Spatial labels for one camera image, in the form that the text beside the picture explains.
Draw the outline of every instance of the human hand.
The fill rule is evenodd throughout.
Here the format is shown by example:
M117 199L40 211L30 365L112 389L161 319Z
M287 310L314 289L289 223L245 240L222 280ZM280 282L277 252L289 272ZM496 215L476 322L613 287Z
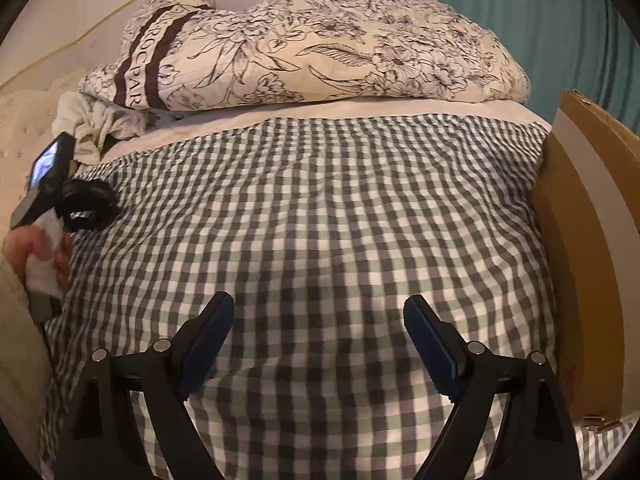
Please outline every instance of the human hand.
M51 258L51 248L44 231L36 226L18 227L9 231L2 248L4 257L14 269L21 282L26 276L27 258L34 254L38 259L47 261ZM56 268L58 285L62 292L69 288L69 261L73 253L71 235L64 233L60 248L53 259Z

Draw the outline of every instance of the teal curtain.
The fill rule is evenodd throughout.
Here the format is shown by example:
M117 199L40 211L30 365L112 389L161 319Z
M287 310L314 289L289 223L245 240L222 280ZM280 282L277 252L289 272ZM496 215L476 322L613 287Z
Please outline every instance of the teal curtain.
M609 0L440 0L490 28L531 79L527 107L553 121L575 88L640 133L640 46Z

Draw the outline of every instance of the round metal rivet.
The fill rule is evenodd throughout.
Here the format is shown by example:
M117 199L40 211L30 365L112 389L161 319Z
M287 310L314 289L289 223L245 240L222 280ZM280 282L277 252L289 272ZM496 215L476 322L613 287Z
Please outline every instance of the round metal rivet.
M480 355L484 352L484 345L479 341L471 341L466 347L472 354Z
M105 357L107 357L107 351L104 348L98 348L91 354L91 359L97 363L102 361Z
M533 354L531 354L531 360L537 365L543 365L546 363L545 355L540 352L533 352Z
M154 343L154 350L156 352L166 352L169 348L171 348L171 341L168 339L158 339Z

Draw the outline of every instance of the black and white checkered cloth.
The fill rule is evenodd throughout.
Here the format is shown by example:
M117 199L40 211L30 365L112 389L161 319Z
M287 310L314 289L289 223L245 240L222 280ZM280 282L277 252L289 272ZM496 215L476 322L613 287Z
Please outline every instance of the black and white checkered cloth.
M233 479L411 479L450 404L402 325L423 294L467 340L554 349L551 288L527 200L546 131L477 117L272 119L96 167L123 214L75 238L47 327L65 402L96 348L144 351L217 290L236 322L188 410ZM142 396L154 472L168 477ZM497 399L469 476L497 433ZM51 394L51 460L64 416ZM585 476L620 443L578 432Z

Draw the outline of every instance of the person's arm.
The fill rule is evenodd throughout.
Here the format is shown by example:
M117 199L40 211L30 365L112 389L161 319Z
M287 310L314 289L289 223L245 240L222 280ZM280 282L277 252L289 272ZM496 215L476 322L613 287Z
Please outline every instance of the person's arm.
M58 282L68 287L68 235L56 255ZM42 336L31 320L22 284L30 254L50 258L35 227L9 232L0 253L0 418L31 465L40 469L38 436L51 370Z

